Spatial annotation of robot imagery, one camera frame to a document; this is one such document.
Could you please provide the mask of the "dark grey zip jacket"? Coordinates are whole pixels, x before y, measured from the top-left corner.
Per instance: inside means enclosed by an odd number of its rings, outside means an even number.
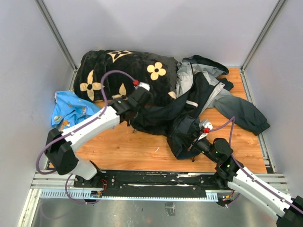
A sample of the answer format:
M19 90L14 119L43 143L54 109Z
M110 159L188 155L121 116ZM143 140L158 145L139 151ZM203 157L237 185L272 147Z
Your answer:
M264 114L252 103L231 94L232 84L220 81L227 75L224 65L200 55L177 64L177 98L165 107L146 107L131 121L138 131L164 135L176 159L193 158L199 151L190 146L200 133L200 114L216 108L220 114L258 136L270 127Z

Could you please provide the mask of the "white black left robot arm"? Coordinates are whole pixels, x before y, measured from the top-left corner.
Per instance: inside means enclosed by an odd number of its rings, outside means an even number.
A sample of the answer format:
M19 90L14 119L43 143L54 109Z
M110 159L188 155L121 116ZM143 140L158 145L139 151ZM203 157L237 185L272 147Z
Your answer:
M76 156L75 152L101 132L133 120L151 96L150 86L141 82L126 99L113 99L83 122L63 131L50 130L44 154L59 175L73 174L91 187L98 186L104 182L101 170L92 161Z

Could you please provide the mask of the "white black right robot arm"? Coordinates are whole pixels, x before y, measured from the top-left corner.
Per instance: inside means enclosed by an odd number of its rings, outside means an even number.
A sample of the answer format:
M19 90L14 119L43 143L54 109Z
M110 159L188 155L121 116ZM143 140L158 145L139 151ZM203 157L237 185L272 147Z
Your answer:
M254 175L232 155L233 150L224 138L212 143L205 134L191 138L189 151L204 154L216 163L214 183L219 189L229 187L265 210L278 227L301 227L303 225L303 198L293 198Z

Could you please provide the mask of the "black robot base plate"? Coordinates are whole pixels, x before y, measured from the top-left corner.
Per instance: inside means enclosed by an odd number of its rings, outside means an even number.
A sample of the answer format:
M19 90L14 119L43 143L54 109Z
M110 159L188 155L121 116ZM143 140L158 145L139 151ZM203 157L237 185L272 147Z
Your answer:
M138 199L203 198L207 192L220 197L231 196L234 190L214 173L104 170L96 180L75 176L75 188L99 191L104 196Z

